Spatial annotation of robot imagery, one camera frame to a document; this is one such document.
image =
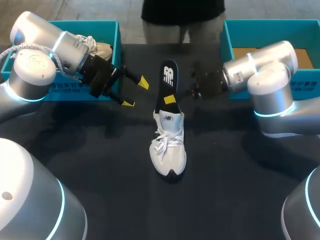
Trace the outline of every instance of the teal box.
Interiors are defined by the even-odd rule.
[[[234,60],[233,48],[263,48],[289,41],[306,49],[314,69],[298,69],[291,79],[295,100],[320,97],[320,22],[318,20],[249,19],[226,20],[221,33],[221,60]],[[249,99],[248,92],[230,94],[231,99]]]
[[[115,67],[121,66],[121,34],[119,22],[113,20],[99,21],[50,21],[58,28],[68,31],[73,34],[84,36],[93,36],[100,43],[107,43],[113,46],[112,64]],[[7,80],[14,63],[14,59],[9,55],[1,70],[2,77]],[[119,88],[118,82],[112,88],[112,91],[117,92]],[[109,101],[110,98],[100,96],[95,98],[89,95],[90,88],[75,80],[65,78],[57,71],[55,80],[49,90],[49,93],[44,98],[44,101]]]

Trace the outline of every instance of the black insole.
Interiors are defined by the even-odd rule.
[[[177,102],[176,93],[178,87],[178,66],[173,60],[165,60],[160,67],[159,90],[154,112],[160,110],[173,114],[179,114],[180,108]],[[175,102],[166,104],[164,98],[173,95]]]

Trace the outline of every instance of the shoe tongue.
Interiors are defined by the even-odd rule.
[[[176,133],[181,125],[181,113],[171,113],[167,111],[159,111],[160,123],[162,129],[171,133]]]

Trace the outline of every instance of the black table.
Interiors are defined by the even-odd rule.
[[[165,183],[149,154],[160,63],[177,62],[183,92],[193,61],[220,67],[219,45],[123,48],[124,62],[150,83],[149,91],[124,84],[135,107],[46,102],[0,125],[0,137],[25,147],[78,197],[88,240],[283,240],[282,204],[318,165],[320,140],[264,137],[249,101],[186,98],[187,167],[180,182]]]

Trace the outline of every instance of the person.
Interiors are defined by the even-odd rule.
[[[218,41],[225,10],[224,0],[144,0],[141,18],[146,43],[182,43],[186,32],[191,43]]]

